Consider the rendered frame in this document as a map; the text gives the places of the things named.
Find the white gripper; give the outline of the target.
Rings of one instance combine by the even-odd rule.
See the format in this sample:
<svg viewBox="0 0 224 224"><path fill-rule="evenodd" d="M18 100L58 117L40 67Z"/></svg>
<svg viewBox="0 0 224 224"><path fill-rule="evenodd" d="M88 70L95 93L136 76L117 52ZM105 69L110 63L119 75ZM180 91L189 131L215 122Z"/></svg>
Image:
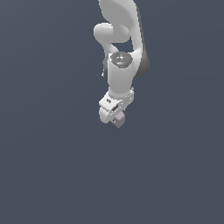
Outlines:
<svg viewBox="0 0 224 224"><path fill-rule="evenodd" d="M112 97L106 93L99 101L99 116L103 123L113 120L113 124L120 128L125 122L125 114L123 111L133 102L134 91L130 90L127 96L121 99Z"/></svg>

